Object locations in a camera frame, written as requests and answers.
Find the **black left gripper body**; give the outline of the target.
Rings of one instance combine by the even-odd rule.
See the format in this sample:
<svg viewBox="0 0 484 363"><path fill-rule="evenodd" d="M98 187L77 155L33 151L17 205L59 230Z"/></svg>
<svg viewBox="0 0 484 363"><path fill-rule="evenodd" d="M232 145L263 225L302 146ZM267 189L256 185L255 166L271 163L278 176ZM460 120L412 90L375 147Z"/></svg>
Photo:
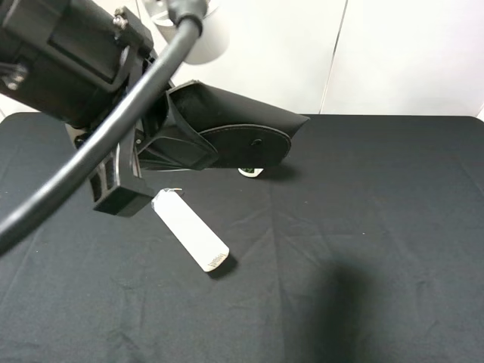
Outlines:
<svg viewBox="0 0 484 363"><path fill-rule="evenodd" d="M1 93L93 132L156 57L126 6L93 1L1 3Z"/></svg>

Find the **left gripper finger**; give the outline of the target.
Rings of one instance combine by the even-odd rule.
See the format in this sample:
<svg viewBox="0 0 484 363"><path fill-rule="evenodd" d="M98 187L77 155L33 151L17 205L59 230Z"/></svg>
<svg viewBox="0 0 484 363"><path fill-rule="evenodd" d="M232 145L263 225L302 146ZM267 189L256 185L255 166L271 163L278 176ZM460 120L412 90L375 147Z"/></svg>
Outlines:
<svg viewBox="0 0 484 363"><path fill-rule="evenodd" d="M162 98L141 119L144 127L137 146L138 161L147 170L204 170L219 158L217 150L182 116L172 99Z"/></svg>
<svg viewBox="0 0 484 363"><path fill-rule="evenodd" d="M132 217L154 198L141 177L135 140L132 129L89 176L95 211Z"/></svg>

